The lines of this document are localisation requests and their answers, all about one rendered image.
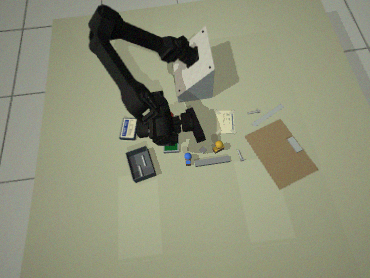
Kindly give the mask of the cream inspection card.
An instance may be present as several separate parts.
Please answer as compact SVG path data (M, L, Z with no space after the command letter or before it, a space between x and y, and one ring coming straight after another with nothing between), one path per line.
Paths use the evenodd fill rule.
M217 124L217 131L215 133L217 135L219 133L233 133L234 135L237 133L234 128L234 111L233 109L231 111L215 110Z

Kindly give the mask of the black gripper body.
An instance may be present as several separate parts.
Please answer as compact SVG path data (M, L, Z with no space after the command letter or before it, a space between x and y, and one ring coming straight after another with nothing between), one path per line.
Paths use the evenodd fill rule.
M183 132L189 132L194 130L194 122L193 122L193 115L191 112L187 113L180 113L181 120L179 120L179 116L170 115L171 124L174 126L174 130L180 129L182 125ZM136 122L137 128L137 135L139 138L149 137L149 124L143 126L138 120Z

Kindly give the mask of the yellow rubber stamp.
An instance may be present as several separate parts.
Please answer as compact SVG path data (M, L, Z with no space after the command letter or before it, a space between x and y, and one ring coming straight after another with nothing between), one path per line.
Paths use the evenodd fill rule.
M213 151L214 151L214 153L216 154L217 152L219 152L219 151L221 151L221 150L223 150L224 149L224 145L223 145L223 142L222 141L217 141L216 143L215 143L215 147L213 148Z

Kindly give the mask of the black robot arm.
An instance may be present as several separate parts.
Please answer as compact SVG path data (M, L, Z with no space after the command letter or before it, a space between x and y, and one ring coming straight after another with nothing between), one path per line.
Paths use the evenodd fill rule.
M163 91L150 92L144 84L136 81L110 40L122 39L154 50L160 55L161 61L168 64L179 59L187 68L199 61L198 47L191 47L184 35L179 38L160 37L132 26L117 11L104 4L97 7L88 27L89 48L119 87L127 111L143 126L149 124L149 138L155 144L175 146L178 134L171 124L171 112ZM143 116L148 109L150 112Z

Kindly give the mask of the brown clipboard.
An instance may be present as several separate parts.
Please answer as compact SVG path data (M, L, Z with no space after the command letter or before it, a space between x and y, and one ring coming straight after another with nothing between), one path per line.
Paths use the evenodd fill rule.
M279 189L318 170L281 119L244 137Z

